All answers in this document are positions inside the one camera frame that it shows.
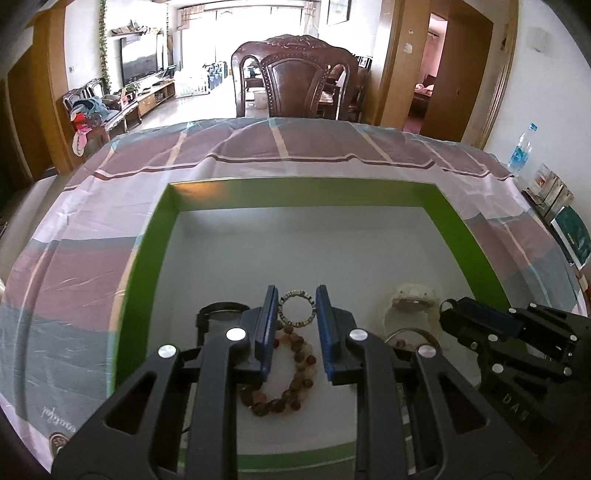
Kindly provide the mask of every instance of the artificial vine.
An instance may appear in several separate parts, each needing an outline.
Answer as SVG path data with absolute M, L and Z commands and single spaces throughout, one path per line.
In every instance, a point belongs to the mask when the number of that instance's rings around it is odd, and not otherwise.
M 105 12 L 107 10 L 107 0 L 100 0 L 99 4 L 99 54 L 100 54 L 100 71 L 105 81 L 107 92 L 111 92 L 111 78 L 109 77 L 109 70 L 107 68 L 107 39 L 105 29 Z

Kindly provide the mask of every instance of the water bottle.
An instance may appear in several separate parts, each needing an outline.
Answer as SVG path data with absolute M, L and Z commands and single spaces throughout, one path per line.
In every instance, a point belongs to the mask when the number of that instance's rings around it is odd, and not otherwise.
M 536 124 L 531 124 L 525 133 L 521 135 L 511 160 L 509 160 L 508 168 L 513 175 L 517 175 L 521 169 L 525 167 L 525 162 L 527 162 L 531 152 L 531 141 L 537 131 L 538 126 Z

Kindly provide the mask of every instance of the wooden door frame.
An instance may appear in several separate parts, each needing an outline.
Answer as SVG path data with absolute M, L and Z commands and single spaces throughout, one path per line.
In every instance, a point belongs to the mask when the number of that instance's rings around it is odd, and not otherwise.
M 404 15 L 404 7 L 406 0 L 394 0 L 394 14 L 392 16 L 392 25 L 390 29 L 390 44 L 388 52 L 384 61 L 384 69 L 381 73 L 381 81 L 379 84 L 379 90 L 376 93 L 375 105 L 371 108 L 372 111 L 368 112 L 364 116 L 364 121 L 370 125 L 380 125 L 382 116 L 384 114 L 384 107 L 386 99 L 388 97 L 388 91 L 390 87 L 390 81 L 392 80 L 392 70 L 396 61 L 396 55 L 398 51 L 398 43 L 400 42 L 400 31 L 402 26 L 402 18 Z M 482 128 L 478 139 L 474 143 L 474 147 L 483 150 L 491 136 L 492 129 L 495 125 L 495 121 L 501 109 L 501 104 L 505 97 L 507 84 L 509 82 L 509 75 L 511 74 L 511 68 L 513 66 L 513 58 L 515 54 L 515 47 L 517 44 L 517 31 L 519 24 L 519 0 L 509 0 L 509 28 L 507 31 L 507 41 L 505 48 L 507 49 L 507 61 L 503 65 L 503 68 L 499 74 L 499 78 L 496 83 L 495 93 L 493 94 L 490 107 L 486 116 L 484 127 Z

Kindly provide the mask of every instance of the wooden cabinet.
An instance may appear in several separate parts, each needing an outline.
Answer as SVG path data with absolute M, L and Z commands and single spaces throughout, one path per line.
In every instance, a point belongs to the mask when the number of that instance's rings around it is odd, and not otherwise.
M 162 85 L 152 87 L 152 91 L 150 93 L 145 93 L 138 97 L 139 115 L 145 115 L 151 109 L 173 97 L 174 94 L 174 80 L 170 80 Z

